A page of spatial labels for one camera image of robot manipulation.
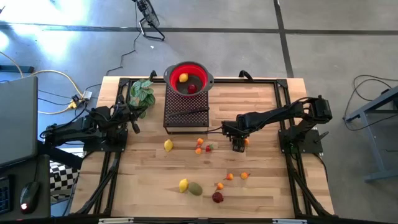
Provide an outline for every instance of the green plant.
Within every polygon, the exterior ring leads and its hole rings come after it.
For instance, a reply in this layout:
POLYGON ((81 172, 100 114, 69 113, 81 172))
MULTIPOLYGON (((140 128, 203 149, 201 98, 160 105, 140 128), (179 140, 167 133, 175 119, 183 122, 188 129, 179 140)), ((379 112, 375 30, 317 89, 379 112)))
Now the green plant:
MULTIPOLYGON (((131 106, 152 106, 155 104, 154 90, 149 88, 152 85, 150 80, 140 79, 132 84, 130 90, 130 102, 131 106)), ((146 111, 144 111, 139 117, 145 118, 146 111)))

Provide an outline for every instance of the yellow cable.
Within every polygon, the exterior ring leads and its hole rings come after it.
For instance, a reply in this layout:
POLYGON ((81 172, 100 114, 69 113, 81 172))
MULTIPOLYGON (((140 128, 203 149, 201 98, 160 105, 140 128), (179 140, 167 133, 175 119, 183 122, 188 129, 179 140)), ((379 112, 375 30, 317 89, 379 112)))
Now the yellow cable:
MULTIPOLYGON (((21 68, 19 67, 19 65, 18 65, 12 58, 10 58, 8 55, 6 55, 5 53, 3 53, 3 52, 0 51, 0 54, 2 54, 2 55, 4 55, 5 57, 7 57, 7 58, 18 68, 18 71, 19 71, 19 73, 21 74, 21 78, 24 78, 24 74, 23 74, 21 68)), ((37 75, 37 74, 39 74, 39 73, 44 73, 44 72, 53 72, 53 73, 57 73, 57 74, 63 75, 63 76, 66 77, 67 79, 69 79, 69 81, 70 81, 70 82, 72 83, 72 85, 75 87, 76 91, 79 93, 80 98, 83 99, 83 94, 81 94, 80 90, 77 88, 76 83, 75 83, 67 74, 65 74, 65 73, 63 73, 63 72, 59 72, 59 71, 56 71, 56 70, 41 70, 41 71, 34 72, 34 73, 32 73, 31 75, 29 75, 29 76, 31 77, 31 76, 33 76, 33 75, 37 75)), ((41 114, 60 114, 60 113, 63 113, 63 112, 65 112, 65 111, 69 110, 69 109, 70 109, 70 107, 68 106, 68 107, 65 108, 64 110, 61 110, 61 111, 58 111, 58 112, 43 112, 43 111, 38 111, 38 113, 41 113, 41 114)))

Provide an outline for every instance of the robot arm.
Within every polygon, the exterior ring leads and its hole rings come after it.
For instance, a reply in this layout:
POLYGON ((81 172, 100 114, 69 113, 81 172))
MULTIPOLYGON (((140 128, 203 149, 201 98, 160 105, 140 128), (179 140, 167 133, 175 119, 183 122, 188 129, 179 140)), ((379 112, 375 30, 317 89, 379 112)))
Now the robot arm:
POLYGON ((329 102, 322 96, 302 98, 290 105, 271 111, 239 114, 236 121, 222 121, 221 124, 223 134, 229 137, 233 143, 233 150, 244 152, 244 139, 251 133, 262 129, 267 124, 290 118, 302 118, 303 120, 298 125, 290 127, 285 138, 292 142, 303 141, 305 134, 316 124, 325 124, 332 119, 329 102))
POLYGON ((118 103, 111 108, 101 106, 85 110, 88 115, 74 122, 48 126, 41 134, 44 135, 45 144, 50 147, 60 146, 69 141, 82 141, 89 145, 94 143, 95 146, 117 144, 126 138, 127 122, 131 122, 135 133, 140 132, 135 122, 146 107, 133 107, 125 103, 124 97, 120 95, 118 103))

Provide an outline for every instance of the wooden table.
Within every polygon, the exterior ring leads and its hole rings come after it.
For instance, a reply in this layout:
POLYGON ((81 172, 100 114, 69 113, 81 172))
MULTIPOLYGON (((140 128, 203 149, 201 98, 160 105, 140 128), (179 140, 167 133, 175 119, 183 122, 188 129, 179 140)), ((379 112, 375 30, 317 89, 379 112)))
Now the wooden table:
MULTIPOLYGON (((119 78, 104 77, 97 106, 114 104, 119 78)), ((307 95, 303 79, 290 78, 287 82, 292 101, 307 95)), ((152 87, 156 104, 147 110, 144 119, 138 120, 141 133, 134 134, 129 126, 113 217, 294 217, 285 158, 280 153, 277 137, 279 123, 251 134, 250 145, 244 153, 233 152, 231 143, 221 134, 167 135, 163 128, 165 84, 155 83, 152 87), (204 145, 213 144, 214 151, 195 154, 197 138, 203 138, 204 145), (170 152, 165 152, 163 147, 167 139, 174 144, 170 152), (243 171, 251 174, 246 180, 240 178, 243 171), (223 180, 227 173, 234 174, 235 178, 223 180), (184 178, 199 183, 203 194, 181 194, 178 183, 184 178), (220 191, 224 202, 219 204, 211 199, 217 182, 224 183, 220 191)), ((267 84, 216 83, 209 91, 209 101, 210 128, 221 126, 222 120, 235 120, 237 114, 276 108, 274 88, 267 84)), ((97 187, 103 156, 104 153, 95 152, 83 161, 72 212, 81 208, 97 187)), ((324 208, 333 213, 321 162, 314 155, 303 154, 303 164, 309 189, 324 208)), ((301 191, 298 195, 304 211, 301 191)), ((106 205, 108 188, 103 198, 101 211, 106 205)))

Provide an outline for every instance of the checkered cloth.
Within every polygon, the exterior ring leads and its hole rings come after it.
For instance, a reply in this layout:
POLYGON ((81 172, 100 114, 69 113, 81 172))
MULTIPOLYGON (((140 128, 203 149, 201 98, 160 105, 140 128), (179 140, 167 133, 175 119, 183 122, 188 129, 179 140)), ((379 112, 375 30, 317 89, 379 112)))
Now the checkered cloth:
MULTIPOLYGON (((50 191, 71 189, 73 182, 79 175, 78 169, 74 169, 58 162, 50 163, 50 191)), ((69 194, 52 195, 55 200, 69 197, 69 194)))

